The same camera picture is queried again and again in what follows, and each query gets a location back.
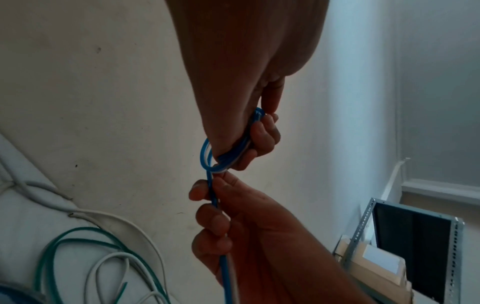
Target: blue cable loop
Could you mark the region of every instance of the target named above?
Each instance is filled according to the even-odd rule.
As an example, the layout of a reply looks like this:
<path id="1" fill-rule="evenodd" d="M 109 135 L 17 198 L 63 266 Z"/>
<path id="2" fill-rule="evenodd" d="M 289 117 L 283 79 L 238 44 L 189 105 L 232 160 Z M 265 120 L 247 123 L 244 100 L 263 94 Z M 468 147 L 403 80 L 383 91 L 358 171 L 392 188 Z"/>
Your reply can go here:
<path id="1" fill-rule="evenodd" d="M 210 147 L 209 139 L 205 139 L 203 146 L 201 147 L 200 151 L 200 164 L 206 170 L 206 179 L 208 182 L 208 191 L 210 194 L 211 203 L 215 208 L 218 208 L 218 199 L 215 195 L 214 190 L 212 189 L 212 181 L 213 181 L 213 174 L 222 173 L 227 171 L 231 166 L 233 166 L 236 161 L 241 157 L 241 155 L 248 149 L 251 139 L 250 139 L 250 126 L 254 123 L 259 121 L 263 116 L 265 116 L 265 111 L 256 108 L 255 112 L 252 114 L 250 121 L 248 122 L 247 130 L 243 135 L 240 143 L 233 147 L 230 151 L 225 154 L 222 154 L 218 157 L 218 164 L 212 166 L 212 151 L 209 150 L 207 154 L 207 150 Z M 229 265 L 227 262 L 227 257 L 222 255 L 220 257 L 220 268 L 221 268 L 221 277 L 223 281 L 223 290 L 225 294 L 225 303 L 232 304 L 232 284 L 230 282 L 230 275 L 229 275 Z"/>

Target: white wall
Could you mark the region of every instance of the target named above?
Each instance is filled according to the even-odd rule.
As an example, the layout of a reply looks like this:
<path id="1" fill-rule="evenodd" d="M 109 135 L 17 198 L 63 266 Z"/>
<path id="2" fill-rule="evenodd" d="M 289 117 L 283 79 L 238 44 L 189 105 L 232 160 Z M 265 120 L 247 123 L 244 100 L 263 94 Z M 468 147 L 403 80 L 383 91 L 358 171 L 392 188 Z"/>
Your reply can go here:
<path id="1" fill-rule="evenodd" d="M 480 2 L 398 3 L 408 178 L 480 186 Z"/>
<path id="2" fill-rule="evenodd" d="M 390 4 L 332 2 L 316 53 L 287 80 L 282 142 L 239 174 L 330 250 L 397 161 Z M 22 0 L 0 29 L 0 132 L 81 206 L 144 228 L 182 303 L 221 303 L 190 252 L 205 135 L 165 4 Z"/>

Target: skin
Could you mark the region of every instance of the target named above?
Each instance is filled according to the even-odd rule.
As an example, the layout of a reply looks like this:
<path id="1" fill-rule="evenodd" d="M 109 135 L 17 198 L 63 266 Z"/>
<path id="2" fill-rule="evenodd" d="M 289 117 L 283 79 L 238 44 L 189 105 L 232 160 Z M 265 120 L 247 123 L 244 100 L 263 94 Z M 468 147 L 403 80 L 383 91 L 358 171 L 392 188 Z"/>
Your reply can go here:
<path id="1" fill-rule="evenodd" d="M 242 137 L 260 98 L 275 120 L 285 77 L 312 56 L 328 3 L 167 0 L 213 156 L 226 153 Z M 253 147 L 234 169 L 245 169 L 280 140 L 278 131 L 276 137 L 255 137 L 260 128 L 251 128 Z"/>
<path id="2" fill-rule="evenodd" d="M 220 255 L 231 253 L 242 303 L 372 303 L 276 201 L 229 172 L 214 178 L 213 189 L 230 220 L 211 204 L 202 205 L 196 220 L 204 229 L 192 251 L 220 283 Z M 209 200 L 208 193 L 207 182 L 200 180 L 189 198 Z"/>

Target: box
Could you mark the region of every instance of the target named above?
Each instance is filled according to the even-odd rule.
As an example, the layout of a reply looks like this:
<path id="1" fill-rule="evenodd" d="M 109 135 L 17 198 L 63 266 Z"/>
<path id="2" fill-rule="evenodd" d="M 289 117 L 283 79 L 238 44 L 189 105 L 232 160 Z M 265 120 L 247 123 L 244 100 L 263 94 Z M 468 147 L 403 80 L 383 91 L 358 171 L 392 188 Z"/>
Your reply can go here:
<path id="1" fill-rule="evenodd" d="M 350 243 L 342 238 L 335 249 L 341 260 Z M 412 284 L 407 281 L 405 260 L 390 252 L 359 243 L 351 258 L 349 273 L 357 280 L 398 304 L 411 304 Z"/>

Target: beige floor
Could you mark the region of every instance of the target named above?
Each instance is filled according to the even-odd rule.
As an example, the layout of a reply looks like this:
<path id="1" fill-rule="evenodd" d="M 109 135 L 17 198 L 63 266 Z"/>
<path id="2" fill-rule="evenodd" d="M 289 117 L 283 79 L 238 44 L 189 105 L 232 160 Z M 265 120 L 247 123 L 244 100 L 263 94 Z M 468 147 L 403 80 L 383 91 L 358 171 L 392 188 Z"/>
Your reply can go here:
<path id="1" fill-rule="evenodd" d="M 465 221 L 462 248 L 461 302 L 465 304 L 478 303 L 480 301 L 480 206 L 412 193 L 403 193 L 401 203 L 458 216 Z"/>

